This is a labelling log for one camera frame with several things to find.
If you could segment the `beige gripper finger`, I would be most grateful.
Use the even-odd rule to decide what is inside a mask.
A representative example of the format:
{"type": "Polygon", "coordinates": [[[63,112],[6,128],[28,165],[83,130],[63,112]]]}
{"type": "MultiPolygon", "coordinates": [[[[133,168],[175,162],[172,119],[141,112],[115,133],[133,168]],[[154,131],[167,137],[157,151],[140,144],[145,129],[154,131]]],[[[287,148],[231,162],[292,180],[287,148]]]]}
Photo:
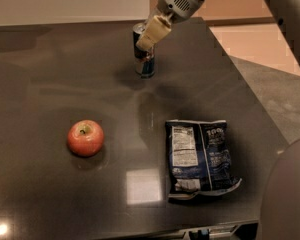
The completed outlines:
{"type": "Polygon", "coordinates": [[[164,15],[154,15],[147,21],[136,46],[141,50],[150,50],[170,32],[170,19],[164,15]]]}
{"type": "Polygon", "coordinates": [[[151,22],[157,22],[159,20],[160,16],[160,10],[155,7],[149,14],[148,19],[146,20],[147,24],[150,24],[151,22]]]}

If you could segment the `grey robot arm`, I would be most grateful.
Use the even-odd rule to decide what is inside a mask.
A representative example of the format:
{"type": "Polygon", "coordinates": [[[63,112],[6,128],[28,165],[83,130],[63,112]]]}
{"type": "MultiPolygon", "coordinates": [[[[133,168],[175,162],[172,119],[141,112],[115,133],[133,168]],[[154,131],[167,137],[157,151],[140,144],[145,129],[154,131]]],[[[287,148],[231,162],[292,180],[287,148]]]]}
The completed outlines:
{"type": "MultiPolygon", "coordinates": [[[[148,49],[162,42],[174,25],[188,20],[204,0],[158,0],[146,20],[137,47],[148,49]]],[[[275,24],[300,68],[300,0],[264,0],[275,24]]],[[[266,108],[297,134],[271,169],[260,206],[255,240],[300,240],[300,87],[295,83],[274,83],[279,90],[267,100],[266,108]]]]}

